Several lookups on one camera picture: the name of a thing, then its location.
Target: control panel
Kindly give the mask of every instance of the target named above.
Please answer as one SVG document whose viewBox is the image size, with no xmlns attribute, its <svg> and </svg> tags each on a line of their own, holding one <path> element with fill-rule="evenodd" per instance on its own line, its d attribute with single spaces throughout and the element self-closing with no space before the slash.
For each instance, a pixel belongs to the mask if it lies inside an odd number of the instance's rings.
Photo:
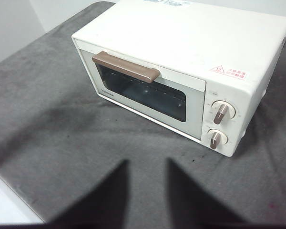
<svg viewBox="0 0 286 229">
<path fill-rule="evenodd" d="M 236 114 L 234 107 L 225 101 L 215 101 L 212 104 L 212 109 L 216 110 L 216 115 L 213 119 L 216 125 L 220 125 L 223 120 L 228 122 Z M 208 134 L 211 136 L 210 147 L 212 149 L 216 149 L 220 144 L 224 145 L 228 142 L 227 135 L 218 129 L 210 129 Z"/>
</svg>

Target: oven door handle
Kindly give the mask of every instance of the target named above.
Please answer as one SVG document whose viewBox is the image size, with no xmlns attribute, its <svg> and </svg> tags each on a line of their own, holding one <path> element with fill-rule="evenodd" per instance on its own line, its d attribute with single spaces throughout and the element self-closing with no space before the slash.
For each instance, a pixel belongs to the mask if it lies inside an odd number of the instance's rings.
<svg viewBox="0 0 286 229">
<path fill-rule="evenodd" d="M 104 51 L 93 56 L 92 61 L 147 83 L 152 83 L 160 75 L 160 72 L 155 68 L 146 68 L 136 63 L 111 56 Z"/>
</svg>

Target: warning label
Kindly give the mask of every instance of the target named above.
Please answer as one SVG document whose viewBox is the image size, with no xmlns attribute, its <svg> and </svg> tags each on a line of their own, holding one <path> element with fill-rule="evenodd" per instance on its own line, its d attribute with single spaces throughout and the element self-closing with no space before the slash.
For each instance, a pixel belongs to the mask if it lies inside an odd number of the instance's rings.
<svg viewBox="0 0 286 229">
<path fill-rule="evenodd" d="M 210 71 L 215 72 L 215 73 L 219 73 L 219 74 L 223 74 L 223 75 L 227 75 L 227 76 L 231 76 L 240 80 L 244 80 L 247 76 L 248 73 L 243 71 L 243 70 L 238 70 L 238 69 L 234 69 L 234 68 L 223 68 L 222 65 L 219 65 L 217 67 L 211 68 Z"/>
</svg>

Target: timer knob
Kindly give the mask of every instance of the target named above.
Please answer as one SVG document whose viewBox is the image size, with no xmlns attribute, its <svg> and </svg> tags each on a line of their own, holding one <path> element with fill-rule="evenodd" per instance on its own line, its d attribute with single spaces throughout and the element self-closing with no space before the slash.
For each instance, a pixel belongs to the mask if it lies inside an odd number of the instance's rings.
<svg viewBox="0 0 286 229">
<path fill-rule="evenodd" d="M 216 101 L 212 104 L 212 108 L 217 110 L 216 116 L 214 118 L 215 124 L 220 124 L 225 116 L 230 119 L 235 116 L 234 107 L 225 101 Z"/>
<path fill-rule="evenodd" d="M 210 147 L 216 149 L 219 144 L 226 144 L 228 142 L 228 137 L 219 130 L 209 130 L 208 134 L 211 135 Z"/>
</svg>

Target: gray felt cloth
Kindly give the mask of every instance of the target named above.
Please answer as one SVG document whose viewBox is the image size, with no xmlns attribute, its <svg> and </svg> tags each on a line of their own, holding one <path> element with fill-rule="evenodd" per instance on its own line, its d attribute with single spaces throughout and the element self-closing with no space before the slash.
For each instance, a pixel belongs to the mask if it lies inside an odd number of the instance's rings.
<svg viewBox="0 0 286 229">
<path fill-rule="evenodd" d="M 249 222 L 286 223 L 286 44 L 235 155 L 98 97 L 71 35 L 95 3 L 0 63 L 0 177 L 45 221 L 130 161 L 127 228 L 170 228 L 166 158 Z"/>
</svg>

